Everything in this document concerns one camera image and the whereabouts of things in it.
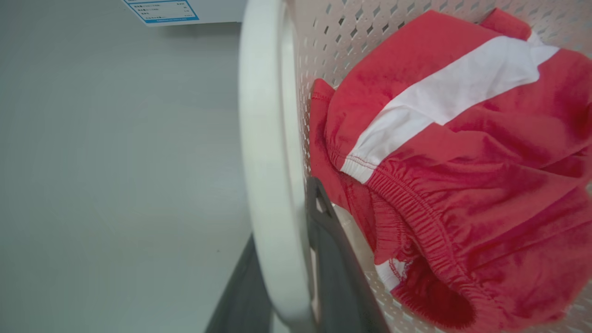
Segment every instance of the red clothing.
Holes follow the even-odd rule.
[[[428,12],[314,86],[312,175],[444,328],[560,319],[592,277],[592,62],[530,34]]]

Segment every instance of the white plastic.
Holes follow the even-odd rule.
[[[338,86],[374,47],[427,10],[479,22],[495,7],[531,24],[543,42],[592,57],[591,1],[248,2],[240,47],[239,108],[249,207],[268,293],[292,332],[314,329],[303,180],[310,173],[308,108],[314,79]],[[337,211],[391,330],[441,332],[384,290],[356,223],[345,210]],[[592,332],[592,284],[564,321],[528,331]]]

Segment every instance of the red fabric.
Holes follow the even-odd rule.
[[[539,66],[538,81],[432,123],[365,184],[339,170],[407,87],[499,33],[528,38],[523,23],[502,14],[484,21],[490,30],[428,12],[367,55],[336,92],[317,80],[311,101],[312,175],[354,216],[376,264],[411,263],[391,293],[464,332],[560,319],[592,276],[590,60],[560,50]]]

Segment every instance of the white surface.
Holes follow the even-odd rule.
[[[394,270],[397,271],[398,276],[406,278],[406,271],[405,271],[405,262],[399,261],[396,259],[386,260],[380,265],[376,265],[376,273],[378,273],[378,277],[384,284],[384,289],[390,292],[392,289],[395,289],[396,286],[401,283],[401,280],[394,274]]]
[[[122,0],[125,7],[129,9],[132,15],[128,14],[129,20],[136,20],[144,23],[139,15],[133,12],[127,4],[139,4],[144,2],[154,2],[154,0]],[[170,21],[162,23],[145,23],[149,27],[158,27],[163,25],[184,25],[199,23],[222,23],[222,22],[241,22],[244,15],[244,7],[247,0],[187,0],[193,12],[199,20],[191,21]]]
[[[367,182],[383,159],[432,123],[539,79],[559,48],[500,36],[486,41],[393,98],[360,134],[341,171]]]
[[[0,332],[202,332],[250,234],[238,24],[0,1]]]
[[[240,127],[253,236],[265,286],[292,331],[312,332],[304,171],[298,127],[290,126],[298,123],[294,46],[285,14],[281,0],[248,3],[240,41]]]

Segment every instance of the blue border label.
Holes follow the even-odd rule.
[[[139,4],[162,4],[163,2],[184,2],[187,4],[187,7],[191,9],[191,12],[195,15],[195,17],[178,17],[178,18],[157,18],[155,20],[145,20],[142,15],[140,15],[135,8],[131,5],[139,5]],[[197,17],[197,14],[191,8],[191,5],[187,0],[166,0],[166,1],[142,1],[142,2],[135,2],[133,0],[126,0],[126,4],[133,10],[144,22],[146,23],[164,23],[164,22],[179,22],[179,21],[198,21],[200,18]]]

